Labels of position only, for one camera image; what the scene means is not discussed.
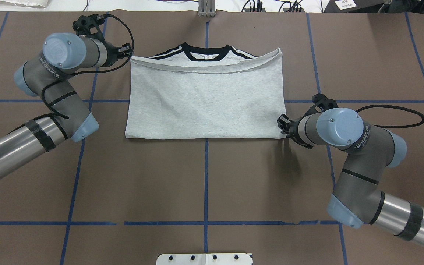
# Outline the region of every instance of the sticker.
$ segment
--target sticker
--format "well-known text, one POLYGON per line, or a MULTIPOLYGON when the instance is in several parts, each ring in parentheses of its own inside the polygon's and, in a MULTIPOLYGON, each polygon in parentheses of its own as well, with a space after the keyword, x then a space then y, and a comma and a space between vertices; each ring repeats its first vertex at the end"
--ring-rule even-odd
POLYGON ((348 8, 356 7, 356 4, 353 0, 339 0, 336 1, 335 4, 338 6, 340 10, 346 10, 348 8))

